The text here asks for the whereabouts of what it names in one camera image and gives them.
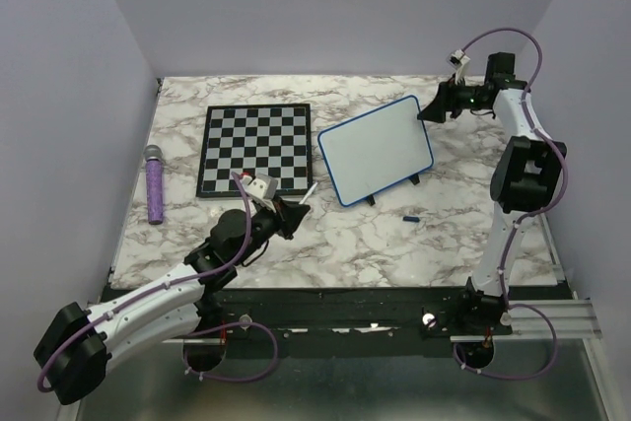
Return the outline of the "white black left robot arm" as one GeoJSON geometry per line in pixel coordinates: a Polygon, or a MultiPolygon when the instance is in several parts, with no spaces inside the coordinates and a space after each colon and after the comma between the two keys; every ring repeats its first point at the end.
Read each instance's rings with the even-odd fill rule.
{"type": "Polygon", "coordinates": [[[308,204],[272,199],[224,212],[204,242],[163,277],[88,309],[60,309],[34,357],[36,387],[72,404],[98,387],[130,356],[172,337],[225,335],[234,324],[214,296],[237,275],[238,266],[279,236],[290,240],[310,212],[308,204]]]}

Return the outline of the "blue framed whiteboard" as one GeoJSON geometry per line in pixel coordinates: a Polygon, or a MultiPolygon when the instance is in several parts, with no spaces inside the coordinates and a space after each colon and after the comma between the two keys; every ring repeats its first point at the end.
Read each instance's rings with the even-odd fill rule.
{"type": "Polygon", "coordinates": [[[322,130],[317,136],[339,203],[353,206],[435,163],[418,98],[408,95],[322,130]]]}

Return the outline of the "white blue whiteboard marker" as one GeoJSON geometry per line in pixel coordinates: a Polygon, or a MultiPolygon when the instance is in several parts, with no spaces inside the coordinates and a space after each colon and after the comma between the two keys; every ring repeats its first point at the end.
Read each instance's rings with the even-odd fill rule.
{"type": "Polygon", "coordinates": [[[314,182],[313,185],[308,189],[308,191],[306,192],[306,194],[303,196],[303,198],[299,201],[299,204],[305,204],[306,201],[309,199],[309,197],[314,193],[316,187],[317,187],[318,183],[314,182]]]}

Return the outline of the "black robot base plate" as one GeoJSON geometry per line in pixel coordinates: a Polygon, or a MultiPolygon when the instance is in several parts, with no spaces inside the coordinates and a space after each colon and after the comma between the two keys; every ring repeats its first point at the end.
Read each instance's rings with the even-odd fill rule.
{"type": "Polygon", "coordinates": [[[511,334],[498,323],[478,335],[453,335],[440,319],[460,287],[226,289],[214,298],[235,326],[225,335],[184,341],[194,366],[226,359],[448,357],[452,340],[511,334]]]}

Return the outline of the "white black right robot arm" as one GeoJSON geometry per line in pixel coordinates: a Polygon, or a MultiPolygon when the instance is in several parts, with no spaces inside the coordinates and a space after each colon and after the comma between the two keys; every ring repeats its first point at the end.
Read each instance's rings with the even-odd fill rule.
{"type": "Polygon", "coordinates": [[[490,55],[480,85],[465,82],[469,58],[463,50],[451,53],[448,61],[453,76],[440,83],[418,119],[443,123],[465,110],[489,111],[508,138],[490,181],[494,214],[486,248],[454,306],[439,321],[453,335],[478,335],[508,312],[509,280],[518,251],[536,215],[553,200],[567,148],[552,140],[535,117],[527,83],[514,74],[514,54],[490,55]]]}

